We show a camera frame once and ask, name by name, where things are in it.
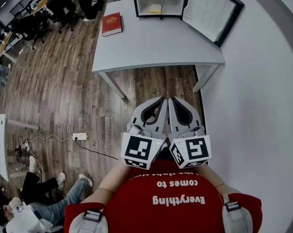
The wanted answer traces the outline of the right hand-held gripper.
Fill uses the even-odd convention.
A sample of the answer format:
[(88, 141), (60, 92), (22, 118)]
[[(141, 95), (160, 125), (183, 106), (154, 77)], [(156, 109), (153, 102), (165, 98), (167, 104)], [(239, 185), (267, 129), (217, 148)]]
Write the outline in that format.
[(180, 169), (200, 166), (211, 157), (209, 135), (205, 134), (198, 111), (178, 97), (168, 99), (169, 151)]

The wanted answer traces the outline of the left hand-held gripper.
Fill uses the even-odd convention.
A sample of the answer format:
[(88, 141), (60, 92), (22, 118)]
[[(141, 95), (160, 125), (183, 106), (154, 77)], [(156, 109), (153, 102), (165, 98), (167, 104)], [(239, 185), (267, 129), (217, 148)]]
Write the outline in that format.
[(124, 164), (150, 169), (160, 154), (166, 137), (152, 132), (163, 133), (168, 109), (168, 101), (164, 96), (152, 98), (139, 105), (131, 118), (133, 124), (128, 125), (123, 133), (121, 160)]

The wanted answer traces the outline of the person's left forearm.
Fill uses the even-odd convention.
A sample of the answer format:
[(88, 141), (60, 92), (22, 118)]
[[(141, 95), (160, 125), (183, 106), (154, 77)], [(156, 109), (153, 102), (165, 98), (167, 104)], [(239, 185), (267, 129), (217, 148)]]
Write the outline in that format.
[(132, 166), (128, 166), (124, 164), (122, 160), (118, 160), (103, 178), (96, 192), (105, 196), (115, 194), (123, 182), (128, 178), (132, 169)]

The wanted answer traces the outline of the person's right forearm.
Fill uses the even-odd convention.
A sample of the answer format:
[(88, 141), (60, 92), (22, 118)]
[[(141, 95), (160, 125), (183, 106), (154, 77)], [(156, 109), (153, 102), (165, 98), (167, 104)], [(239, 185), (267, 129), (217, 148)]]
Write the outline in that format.
[(198, 174), (207, 179), (221, 195), (240, 193), (240, 191), (238, 191), (237, 189), (227, 185), (223, 181), (223, 179), (207, 164), (202, 164), (198, 166), (196, 170)]

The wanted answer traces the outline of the white-lined refrigerator door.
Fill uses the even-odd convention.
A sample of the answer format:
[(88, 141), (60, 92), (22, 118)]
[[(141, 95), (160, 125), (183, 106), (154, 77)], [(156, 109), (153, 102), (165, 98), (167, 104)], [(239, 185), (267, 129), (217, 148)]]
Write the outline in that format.
[(182, 20), (221, 47), (243, 8), (240, 0), (187, 0)]

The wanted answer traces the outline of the black trousers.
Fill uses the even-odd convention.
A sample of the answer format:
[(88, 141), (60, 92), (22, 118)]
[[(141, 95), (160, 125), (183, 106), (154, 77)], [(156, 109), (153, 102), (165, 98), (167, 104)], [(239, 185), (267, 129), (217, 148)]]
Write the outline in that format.
[(174, 161), (174, 158), (168, 147), (162, 148), (161, 152), (157, 155), (156, 159), (164, 159)]

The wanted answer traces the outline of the white table leg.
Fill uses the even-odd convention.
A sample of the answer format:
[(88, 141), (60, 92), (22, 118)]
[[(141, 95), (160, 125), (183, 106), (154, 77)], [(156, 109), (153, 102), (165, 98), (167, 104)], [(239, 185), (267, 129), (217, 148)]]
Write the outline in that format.
[(112, 88), (112, 90), (118, 94), (118, 96), (121, 99), (125, 99), (126, 95), (121, 90), (121, 88), (118, 86), (116, 81), (113, 79), (113, 77), (110, 75), (109, 72), (99, 72), (99, 75), (105, 80), (105, 82)]
[(205, 85), (218, 66), (219, 64), (195, 65), (198, 81), (192, 89), (193, 93), (197, 93)]

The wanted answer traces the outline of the red printed T-shirt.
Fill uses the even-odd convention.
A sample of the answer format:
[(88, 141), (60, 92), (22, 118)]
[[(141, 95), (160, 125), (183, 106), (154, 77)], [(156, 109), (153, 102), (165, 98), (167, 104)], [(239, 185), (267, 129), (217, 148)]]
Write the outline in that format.
[(65, 208), (64, 233), (81, 233), (89, 212), (100, 212), (91, 233), (258, 233), (260, 199), (221, 195), (196, 170), (157, 159), (149, 170), (133, 168), (113, 195), (94, 192)]

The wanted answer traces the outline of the red hardcover book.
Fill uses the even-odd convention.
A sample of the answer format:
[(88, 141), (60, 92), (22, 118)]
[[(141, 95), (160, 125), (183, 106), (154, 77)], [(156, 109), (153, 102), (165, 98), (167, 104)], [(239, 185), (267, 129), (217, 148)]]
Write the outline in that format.
[(123, 32), (120, 12), (106, 15), (102, 22), (102, 36), (110, 36)]

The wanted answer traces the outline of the black office chair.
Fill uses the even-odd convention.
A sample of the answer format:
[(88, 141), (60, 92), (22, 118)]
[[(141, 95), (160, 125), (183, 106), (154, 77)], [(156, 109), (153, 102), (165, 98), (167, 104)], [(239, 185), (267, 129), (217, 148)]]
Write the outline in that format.
[(52, 11), (51, 18), (53, 21), (61, 23), (61, 28), (58, 32), (61, 34), (62, 29), (69, 24), (71, 31), (73, 27), (71, 21), (77, 16), (75, 13), (76, 5), (72, 0), (48, 0), (46, 4), (47, 9)]
[(33, 40), (32, 50), (35, 49), (35, 44), (38, 39), (44, 43), (42, 37), (46, 31), (35, 22), (34, 17), (23, 17), (21, 13), (17, 13), (12, 21), (11, 31), (13, 33), (21, 34), (26, 41)]

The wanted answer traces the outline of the white desk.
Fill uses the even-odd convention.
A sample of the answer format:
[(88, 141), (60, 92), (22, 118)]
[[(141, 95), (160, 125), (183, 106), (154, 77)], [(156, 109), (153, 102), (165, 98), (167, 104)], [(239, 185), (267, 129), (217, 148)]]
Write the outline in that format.
[(8, 150), (5, 142), (5, 130), (8, 125), (24, 129), (39, 130), (39, 126), (8, 119), (6, 114), (0, 114), (0, 175), (7, 182), (9, 182), (11, 178), (22, 177), (27, 174), (27, 171), (21, 171), (27, 167), (26, 164), (8, 164)]

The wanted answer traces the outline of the black metal railing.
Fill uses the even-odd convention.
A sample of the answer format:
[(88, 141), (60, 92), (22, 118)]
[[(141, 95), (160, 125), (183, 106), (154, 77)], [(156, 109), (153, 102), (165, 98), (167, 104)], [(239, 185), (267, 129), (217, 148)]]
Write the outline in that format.
[(42, 0), (20, 0), (11, 10), (12, 15), (16, 15), (18, 12), (30, 13), (35, 7), (38, 6), (38, 3)]

